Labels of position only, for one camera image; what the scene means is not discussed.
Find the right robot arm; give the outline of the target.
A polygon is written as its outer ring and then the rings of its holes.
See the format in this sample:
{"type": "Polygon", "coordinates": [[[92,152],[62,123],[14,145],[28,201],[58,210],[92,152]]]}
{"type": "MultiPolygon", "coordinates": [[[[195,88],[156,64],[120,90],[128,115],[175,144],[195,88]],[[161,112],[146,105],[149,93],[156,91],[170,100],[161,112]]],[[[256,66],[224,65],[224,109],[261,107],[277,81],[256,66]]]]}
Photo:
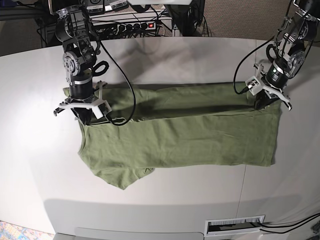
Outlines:
{"type": "Polygon", "coordinates": [[[107,72],[109,64],[97,61],[101,43],[84,2],[49,0],[47,4],[50,14],[57,16],[55,36],[62,43],[62,63],[69,84],[69,96],[54,114],[71,110],[83,125],[89,126],[92,119],[99,120],[112,110],[103,99],[106,82],[93,83],[94,77],[107,72]]]}

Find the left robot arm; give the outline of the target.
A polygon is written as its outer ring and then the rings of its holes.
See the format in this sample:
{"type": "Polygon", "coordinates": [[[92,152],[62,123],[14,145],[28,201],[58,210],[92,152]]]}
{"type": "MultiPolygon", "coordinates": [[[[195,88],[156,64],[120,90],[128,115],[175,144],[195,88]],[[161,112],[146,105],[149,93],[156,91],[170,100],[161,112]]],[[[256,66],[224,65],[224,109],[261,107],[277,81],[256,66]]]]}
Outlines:
{"type": "Polygon", "coordinates": [[[318,0],[295,0],[293,4],[298,11],[284,19],[273,42],[266,47],[269,69],[264,70],[261,63],[256,63],[255,76],[245,82],[250,93],[255,96],[255,110],[261,110],[276,101],[282,101],[289,110],[292,109],[285,88],[302,68],[320,24],[318,0]]]}

